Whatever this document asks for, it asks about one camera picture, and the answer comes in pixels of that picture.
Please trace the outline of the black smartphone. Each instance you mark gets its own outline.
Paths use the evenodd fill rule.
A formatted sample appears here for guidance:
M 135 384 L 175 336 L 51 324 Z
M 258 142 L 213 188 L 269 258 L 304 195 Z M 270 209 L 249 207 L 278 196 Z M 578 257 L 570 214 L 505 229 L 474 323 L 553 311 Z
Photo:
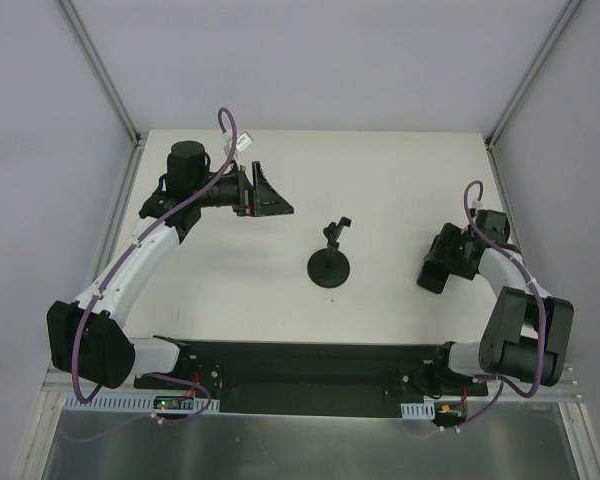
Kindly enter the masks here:
M 443 264 L 425 260 L 417 277 L 419 287 L 434 293 L 441 294 L 450 276 L 450 270 Z

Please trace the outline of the black phone stand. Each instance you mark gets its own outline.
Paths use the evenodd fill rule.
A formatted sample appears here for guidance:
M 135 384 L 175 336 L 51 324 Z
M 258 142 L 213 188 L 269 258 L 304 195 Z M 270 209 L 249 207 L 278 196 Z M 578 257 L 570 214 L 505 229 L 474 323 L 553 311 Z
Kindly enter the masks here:
M 343 229 L 350 226 L 351 220 L 342 217 L 323 229 L 326 247 L 314 252 L 307 263 L 308 276 L 315 285 L 333 289 L 348 280 L 351 267 L 348 258 L 339 250 L 339 237 Z

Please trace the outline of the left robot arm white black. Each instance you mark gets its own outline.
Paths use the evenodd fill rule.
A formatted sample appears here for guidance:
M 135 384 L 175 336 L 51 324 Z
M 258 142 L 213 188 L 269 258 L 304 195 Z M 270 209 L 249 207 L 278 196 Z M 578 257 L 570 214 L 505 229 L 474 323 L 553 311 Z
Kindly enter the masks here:
M 96 280 L 71 302 L 47 313 L 51 359 L 74 384 L 91 381 L 115 389 L 130 376 L 156 373 L 168 388 L 184 387 L 190 363 L 173 340 L 130 339 L 127 317 L 157 267 L 179 247 L 205 208 L 230 208 L 239 217 L 291 215 L 292 205 L 266 180 L 259 162 L 247 174 L 226 147 L 228 159 L 213 172 L 203 144 L 172 145 L 167 171 L 144 202 L 129 239 Z

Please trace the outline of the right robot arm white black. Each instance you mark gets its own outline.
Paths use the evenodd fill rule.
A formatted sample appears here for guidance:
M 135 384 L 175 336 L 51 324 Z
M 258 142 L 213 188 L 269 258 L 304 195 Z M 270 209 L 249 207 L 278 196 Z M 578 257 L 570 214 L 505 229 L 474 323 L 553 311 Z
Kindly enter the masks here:
M 469 211 L 468 226 L 445 223 L 424 256 L 417 285 L 444 291 L 456 276 L 483 277 L 496 303 L 477 345 L 479 367 L 523 398 L 561 378 L 574 318 L 574 306 L 550 294 L 526 267 L 518 246 L 509 241 L 503 212 Z

